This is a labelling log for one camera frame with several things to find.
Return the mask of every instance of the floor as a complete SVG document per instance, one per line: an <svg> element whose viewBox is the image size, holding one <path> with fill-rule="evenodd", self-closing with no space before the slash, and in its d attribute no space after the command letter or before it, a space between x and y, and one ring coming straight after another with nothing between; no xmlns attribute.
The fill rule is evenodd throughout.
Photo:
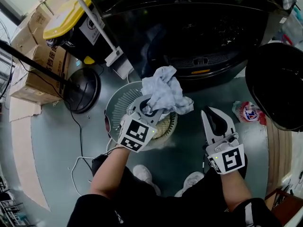
<svg viewBox="0 0 303 227"><path fill-rule="evenodd" d="M83 127L84 156L96 157L106 150L108 135L104 124L104 110L113 93L126 80L121 80L109 68L102 73L102 89L96 105L87 113L75 115ZM137 80L135 73L130 81ZM202 159L205 136L200 110L213 106L232 117L244 143L248 156L246 182L254 197L265 197L268 170L267 132L259 123L239 123L232 113L234 101L253 101L246 87L245 78L236 78L228 84L187 94L195 102L195 110L179 117L177 128L162 150L151 150L139 154L131 153L127 166L132 169L136 164L146 165L153 174L154 182L160 187L163 196L172 196L182 188L185 178L193 171L202 171ZM64 227L79 197L71 181L71 169L80 155L79 128L72 120L70 112L63 102L56 106L44 105L42 114L32 117L32 142L39 180L51 212L39 207L20 190L14 158L11 150L10 125L8 111L4 111L0 123L2 143L0 162L2 171L13 188L13 193L24 202L29 218L39 227ZM89 168L80 161L74 171L78 191L86 194L89 180L92 179Z"/></svg>

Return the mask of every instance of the cardboard box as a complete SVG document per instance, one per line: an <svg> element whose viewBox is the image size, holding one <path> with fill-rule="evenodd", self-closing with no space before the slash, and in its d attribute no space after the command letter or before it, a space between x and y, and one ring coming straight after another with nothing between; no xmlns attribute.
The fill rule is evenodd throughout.
<svg viewBox="0 0 303 227"><path fill-rule="evenodd" d="M61 47L49 47L43 39L43 30L50 19L48 14L38 7L20 24L12 40L12 46L43 67L66 78L70 55ZM54 91L52 86L37 75L27 72L19 60L14 61L17 66L11 82L10 96L40 105L61 99L56 91L63 95L64 85L23 62L27 70L51 83L56 89Z"/></svg>

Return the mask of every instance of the white stripe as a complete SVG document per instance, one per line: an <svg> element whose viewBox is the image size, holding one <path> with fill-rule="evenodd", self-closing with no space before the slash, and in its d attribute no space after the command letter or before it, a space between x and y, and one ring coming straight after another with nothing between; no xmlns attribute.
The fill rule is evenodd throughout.
<svg viewBox="0 0 303 227"><path fill-rule="evenodd" d="M251 202L245 207L245 222L247 227L254 226L254 220L252 218Z"/></svg>

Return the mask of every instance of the gray cloth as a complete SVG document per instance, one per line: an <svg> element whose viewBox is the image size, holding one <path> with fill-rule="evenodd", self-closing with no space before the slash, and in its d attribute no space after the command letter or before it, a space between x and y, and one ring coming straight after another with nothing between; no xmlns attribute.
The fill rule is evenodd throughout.
<svg viewBox="0 0 303 227"><path fill-rule="evenodd" d="M163 114L187 114L194 110L194 101L183 96L178 80L173 77L176 71L172 66L163 66L158 68L152 77L142 79L143 95L152 94L147 102L148 106L144 108L145 113L164 109Z"/></svg>

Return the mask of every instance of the shoe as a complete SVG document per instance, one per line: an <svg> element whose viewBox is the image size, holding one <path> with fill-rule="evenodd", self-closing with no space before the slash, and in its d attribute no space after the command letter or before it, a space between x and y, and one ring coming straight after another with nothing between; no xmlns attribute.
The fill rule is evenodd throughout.
<svg viewBox="0 0 303 227"><path fill-rule="evenodd" d="M138 179L140 179L141 181L148 183L150 186L152 186L155 189L156 194L158 196L161 196L160 188L152 182L152 174L149 171L149 169L147 169L146 166L136 165L133 168L133 175Z"/></svg>
<svg viewBox="0 0 303 227"><path fill-rule="evenodd" d="M204 174L201 172L193 172L190 174L184 181L183 183L183 188L179 190L176 194L175 197L181 197L182 194L190 187L195 185L197 182L199 182L201 179L204 178Z"/></svg>

